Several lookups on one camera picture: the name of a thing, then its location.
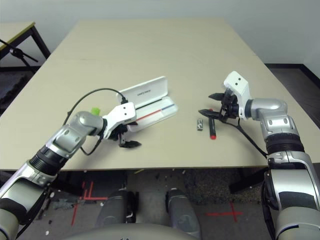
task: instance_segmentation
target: table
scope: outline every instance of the table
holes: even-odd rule
[[[47,59],[50,56],[50,51],[39,35],[35,22],[7,22],[0,23],[0,39],[17,47],[29,36],[33,38],[44,57]],[[0,59],[4,58],[9,53],[10,47],[0,42]]]
[[[266,166],[233,127],[217,122],[211,140],[203,118],[204,130],[197,131],[198,110],[220,108],[208,96],[224,91],[231,71],[247,79],[252,97],[287,102],[306,152],[320,162],[320,130],[235,31],[221,18],[180,18],[80,21],[0,117],[1,168],[14,170],[31,158],[85,93],[159,76],[168,78],[169,96],[179,107],[175,116],[127,136],[142,143],[138,148],[105,140],[91,156],[78,151],[63,170]],[[99,92],[75,111],[98,107],[105,115],[116,104],[114,93]],[[241,125],[265,149],[260,123]],[[88,137],[83,147],[89,151],[96,140]]]

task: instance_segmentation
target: black table leg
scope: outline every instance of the black table leg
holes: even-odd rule
[[[32,31],[32,38],[33,40],[35,41],[35,43],[37,44],[38,48],[41,50],[42,54],[44,55],[44,57],[46,59],[48,59],[48,57],[50,56],[50,51],[49,49],[47,48],[45,42],[43,41],[43,39],[41,38],[40,34],[38,33],[37,29],[35,26],[33,26],[31,28],[31,31]]]
[[[254,174],[246,177],[241,177],[241,180],[229,185],[230,193],[235,194],[236,192],[243,191],[252,186],[262,183],[265,179],[264,173],[268,170],[268,167],[265,167]]]

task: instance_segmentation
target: white wall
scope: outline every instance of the white wall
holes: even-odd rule
[[[0,0],[0,21],[35,21],[53,51],[79,19],[224,17],[263,62],[316,71],[319,9],[319,0]],[[31,39],[20,47],[44,60]],[[1,61],[13,64],[21,65],[11,56]]]

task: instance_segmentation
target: green object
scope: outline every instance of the green object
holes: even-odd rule
[[[95,116],[99,116],[100,114],[100,108],[98,107],[93,107],[91,108],[91,114],[95,115]]]

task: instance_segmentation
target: black marker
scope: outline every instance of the black marker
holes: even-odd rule
[[[215,140],[217,138],[216,126],[215,126],[215,119],[213,119],[212,117],[209,117],[209,130],[210,130],[210,138],[212,140]]]

